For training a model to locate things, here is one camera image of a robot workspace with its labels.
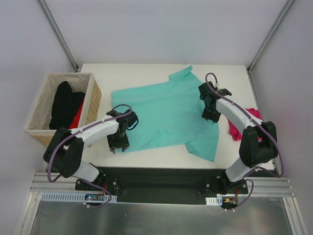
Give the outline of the teal t-shirt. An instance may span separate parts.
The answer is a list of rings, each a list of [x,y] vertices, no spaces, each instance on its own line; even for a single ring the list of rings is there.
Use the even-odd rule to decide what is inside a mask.
[[[189,66],[169,75],[167,82],[112,92],[117,111],[124,111],[121,104],[128,104],[138,117],[137,127],[127,133],[127,152],[184,144],[189,153],[215,160],[219,126],[201,117],[201,81],[192,69]]]

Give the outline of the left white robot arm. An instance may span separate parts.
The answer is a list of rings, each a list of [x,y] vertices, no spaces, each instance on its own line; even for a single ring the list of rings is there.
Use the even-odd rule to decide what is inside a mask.
[[[54,183],[60,177],[75,177],[92,190],[103,188],[105,175],[93,164],[82,160],[84,149],[106,137],[110,152],[125,152],[130,147],[127,131],[136,128],[138,123],[136,113],[128,109],[124,113],[111,110],[102,119],[79,128],[60,127],[43,155],[48,164],[48,181]]]

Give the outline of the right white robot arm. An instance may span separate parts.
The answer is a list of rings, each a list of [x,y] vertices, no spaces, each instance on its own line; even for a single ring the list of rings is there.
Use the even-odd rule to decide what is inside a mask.
[[[278,156],[276,127],[252,116],[234,101],[231,92],[214,88],[212,82],[201,84],[199,92],[204,102],[201,117],[216,123],[224,115],[242,135],[238,159],[210,184],[216,193],[231,193],[255,167]]]

